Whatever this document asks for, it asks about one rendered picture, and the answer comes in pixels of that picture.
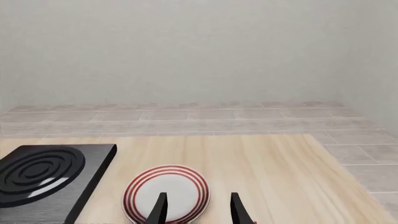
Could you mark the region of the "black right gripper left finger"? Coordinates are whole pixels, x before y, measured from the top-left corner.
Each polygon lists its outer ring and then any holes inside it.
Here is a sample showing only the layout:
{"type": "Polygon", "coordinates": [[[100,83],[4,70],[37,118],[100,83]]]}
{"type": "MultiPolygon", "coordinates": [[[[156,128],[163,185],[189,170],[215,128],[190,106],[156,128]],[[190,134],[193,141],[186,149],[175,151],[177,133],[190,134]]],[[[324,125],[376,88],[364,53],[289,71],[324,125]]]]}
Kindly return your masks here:
{"type": "Polygon", "coordinates": [[[168,210],[167,193],[162,192],[144,224],[166,224],[168,210]]]}

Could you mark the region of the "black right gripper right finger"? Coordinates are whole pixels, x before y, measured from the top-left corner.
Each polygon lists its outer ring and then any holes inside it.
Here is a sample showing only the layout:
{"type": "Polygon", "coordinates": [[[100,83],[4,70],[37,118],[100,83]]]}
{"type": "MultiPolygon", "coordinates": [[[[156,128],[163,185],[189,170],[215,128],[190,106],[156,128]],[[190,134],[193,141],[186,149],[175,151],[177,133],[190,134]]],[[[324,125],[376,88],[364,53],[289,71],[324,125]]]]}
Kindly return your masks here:
{"type": "Polygon", "coordinates": [[[237,192],[231,193],[230,211],[233,224],[256,224],[246,211],[237,192]]]}

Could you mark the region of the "white plate with red rings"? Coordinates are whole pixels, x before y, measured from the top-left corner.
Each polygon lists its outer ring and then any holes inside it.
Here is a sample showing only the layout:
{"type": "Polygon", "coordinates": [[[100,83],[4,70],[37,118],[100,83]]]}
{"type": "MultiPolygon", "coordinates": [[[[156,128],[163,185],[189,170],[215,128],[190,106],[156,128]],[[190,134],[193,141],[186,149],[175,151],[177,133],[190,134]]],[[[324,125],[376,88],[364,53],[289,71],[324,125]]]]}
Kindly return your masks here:
{"type": "Polygon", "coordinates": [[[180,165],[157,166],[137,175],[126,187],[122,208],[133,224],[144,224],[159,195],[167,194],[166,224],[189,224],[206,210],[210,188],[195,169],[180,165]]]}

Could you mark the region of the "flat black stove plate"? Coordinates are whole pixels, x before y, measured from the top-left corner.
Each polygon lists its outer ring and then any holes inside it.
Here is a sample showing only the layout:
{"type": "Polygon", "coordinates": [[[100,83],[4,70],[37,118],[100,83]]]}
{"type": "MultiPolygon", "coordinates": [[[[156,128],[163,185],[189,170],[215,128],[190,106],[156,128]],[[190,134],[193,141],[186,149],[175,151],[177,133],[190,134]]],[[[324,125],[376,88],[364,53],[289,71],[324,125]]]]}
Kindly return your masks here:
{"type": "Polygon", "coordinates": [[[115,144],[22,145],[0,159],[0,224],[75,224],[115,144]]]}

